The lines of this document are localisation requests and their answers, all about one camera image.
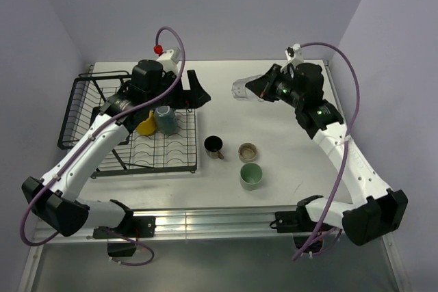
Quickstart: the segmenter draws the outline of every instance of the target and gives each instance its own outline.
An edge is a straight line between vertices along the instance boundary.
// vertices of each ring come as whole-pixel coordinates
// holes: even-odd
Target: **yellow cup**
[[[149,111],[149,117],[145,121],[141,122],[137,126],[136,130],[140,135],[145,136],[152,135],[155,130],[157,130],[157,124],[155,123],[155,119],[153,117],[153,111]]]

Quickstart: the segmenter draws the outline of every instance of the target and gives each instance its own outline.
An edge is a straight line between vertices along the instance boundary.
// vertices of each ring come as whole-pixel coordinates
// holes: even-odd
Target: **mug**
[[[224,156],[220,152],[224,143],[218,136],[207,137],[204,141],[205,152],[212,159],[224,159]]]

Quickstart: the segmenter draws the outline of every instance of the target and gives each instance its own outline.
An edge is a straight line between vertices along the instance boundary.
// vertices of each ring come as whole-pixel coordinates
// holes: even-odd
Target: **green cup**
[[[256,189],[260,185],[262,177],[263,171],[255,163],[247,163],[240,169],[240,184],[244,189]]]

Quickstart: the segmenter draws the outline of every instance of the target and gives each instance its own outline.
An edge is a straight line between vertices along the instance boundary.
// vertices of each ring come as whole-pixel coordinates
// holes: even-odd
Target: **cup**
[[[137,132],[140,135],[150,136],[155,132],[155,130],[157,130],[157,124],[155,123],[155,119],[153,117],[153,111],[149,111],[149,117],[137,126]]]
[[[259,98],[251,92],[245,85],[255,79],[260,78],[261,75],[254,75],[252,77],[243,78],[234,81],[233,87],[231,87],[231,93],[233,94],[233,97],[237,99],[238,101],[259,101],[264,102],[263,99]]]
[[[163,135],[172,135],[178,131],[178,122],[175,111],[169,106],[160,106],[155,109],[154,118],[158,130]]]
[[[257,147],[251,143],[244,143],[239,147],[239,159],[244,163],[253,162],[257,157]]]
[[[263,178],[263,171],[255,163],[247,163],[240,169],[240,184],[244,189],[253,190],[258,188]]]
[[[209,136],[204,141],[205,152],[212,159],[224,159],[224,156],[220,152],[224,143],[218,136]]]

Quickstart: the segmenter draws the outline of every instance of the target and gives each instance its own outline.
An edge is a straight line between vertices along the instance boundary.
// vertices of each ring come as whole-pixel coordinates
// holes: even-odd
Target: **red cap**
[[[163,47],[160,44],[156,44],[153,47],[153,51],[155,52],[155,54],[161,55],[163,53]]]

